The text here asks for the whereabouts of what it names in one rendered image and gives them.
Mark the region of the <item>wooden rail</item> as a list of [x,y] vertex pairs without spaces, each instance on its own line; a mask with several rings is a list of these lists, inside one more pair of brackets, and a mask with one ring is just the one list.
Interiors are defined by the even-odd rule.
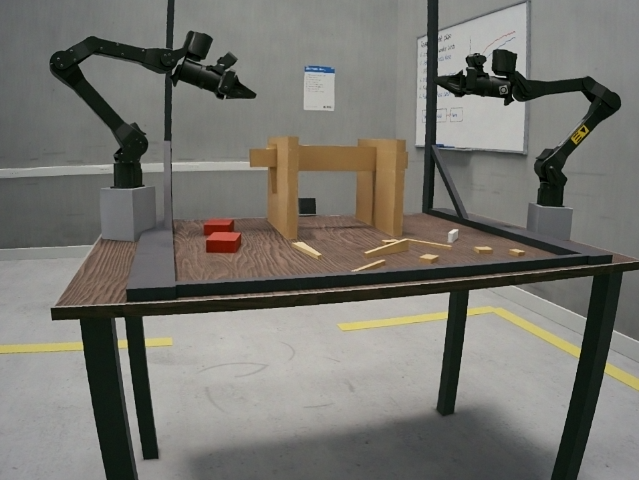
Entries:
[[[376,171],[377,147],[299,145],[298,171]],[[249,167],[277,167],[277,149],[249,149]]]

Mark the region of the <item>red rectangular block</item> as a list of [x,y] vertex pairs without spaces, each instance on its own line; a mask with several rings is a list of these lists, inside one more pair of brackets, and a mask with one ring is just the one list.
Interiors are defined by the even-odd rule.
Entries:
[[229,232],[234,230],[234,219],[209,219],[204,224],[204,235],[211,236],[214,232]]
[[206,253],[236,253],[241,246],[241,233],[214,232],[206,239]]

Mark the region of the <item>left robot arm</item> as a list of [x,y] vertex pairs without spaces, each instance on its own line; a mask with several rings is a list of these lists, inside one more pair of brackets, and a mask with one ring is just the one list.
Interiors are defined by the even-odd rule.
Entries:
[[[487,61],[485,55],[474,53],[465,59],[468,67],[478,71],[478,76],[489,74],[483,69],[483,64]],[[568,156],[601,121],[620,109],[621,99],[617,93],[611,92],[590,76],[548,82],[527,80],[515,71],[516,61],[517,53],[507,49],[493,50],[491,70],[496,76],[506,76],[506,78],[492,76],[493,88],[490,97],[503,98],[504,106],[514,102],[513,97],[518,102],[526,102],[545,95],[576,91],[581,91],[591,102],[588,113],[571,132],[554,149],[545,148],[536,157],[534,164],[534,171],[541,182],[537,193],[537,204],[544,207],[565,207],[563,190],[567,177],[561,170]]]

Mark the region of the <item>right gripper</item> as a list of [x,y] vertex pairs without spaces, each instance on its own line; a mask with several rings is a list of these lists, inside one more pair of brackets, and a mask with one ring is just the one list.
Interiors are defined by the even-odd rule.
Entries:
[[222,75],[215,70],[212,70],[210,66],[203,65],[195,86],[200,89],[214,92],[215,96],[220,100],[224,99],[224,95],[227,96],[226,99],[256,98],[257,94],[241,84],[237,74],[235,74],[236,70],[231,68],[225,70]]

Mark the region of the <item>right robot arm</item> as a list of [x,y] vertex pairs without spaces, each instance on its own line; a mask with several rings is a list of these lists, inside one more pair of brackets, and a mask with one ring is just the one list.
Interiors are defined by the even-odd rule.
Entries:
[[[91,35],[69,49],[57,51],[51,56],[49,69],[52,75],[71,88],[89,106],[111,130],[120,145],[113,155],[118,163],[114,163],[114,186],[110,187],[111,189],[145,187],[142,184],[140,158],[148,149],[148,140],[144,136],[146,133],[141,131],[137,123],[127,124],[119,117],[85,79],[78,64],[91,55],[100,55],[139,64],[158,74],[166,74],[176,67],[174,74],[169,77],[173,86],[176,87],[179,80],[195,86],[203,66],[197,62],[206,59],[212,42],[211,36],[191,30],[186,35],[183,47],[176,50],[137,47]],[[178,60],[183,57],[182,64],[177,65]]]

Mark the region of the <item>tan wooden board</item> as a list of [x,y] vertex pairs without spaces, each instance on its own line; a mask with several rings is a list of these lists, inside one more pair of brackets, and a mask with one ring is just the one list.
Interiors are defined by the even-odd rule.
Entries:
[[406,140],[358,139],[375,146],[376,171],[357,171],[356,219],[402,236]]
[[271,193],[267,167],[267,220],[287,239],[297,239],[299,137],[268,137],[277,145],[277,187]]

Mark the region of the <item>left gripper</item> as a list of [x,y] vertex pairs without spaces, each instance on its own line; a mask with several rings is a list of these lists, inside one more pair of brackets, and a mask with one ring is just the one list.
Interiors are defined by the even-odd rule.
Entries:
[[[465,70],[467,71],[467,76],[463,75],[462,69],[455,75],[437,76],[433,79],[433,83],[448,90],[458,98],[462,98],[465,94],[490,97],[493,88],[492,76],[489,74],[478,76],[478,71],[472,67],[466,67]],[[476,90],[474,90],[475,88]]]

